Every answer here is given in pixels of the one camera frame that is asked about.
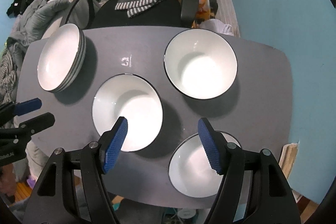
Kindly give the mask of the person's left hand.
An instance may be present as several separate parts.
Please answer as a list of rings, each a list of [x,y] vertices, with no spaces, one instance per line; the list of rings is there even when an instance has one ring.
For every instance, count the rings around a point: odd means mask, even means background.
[[[1,193],[11,197],[15,195],[17,183],[15,181],[14,168],[12,164],[5,165],[1,168]]]

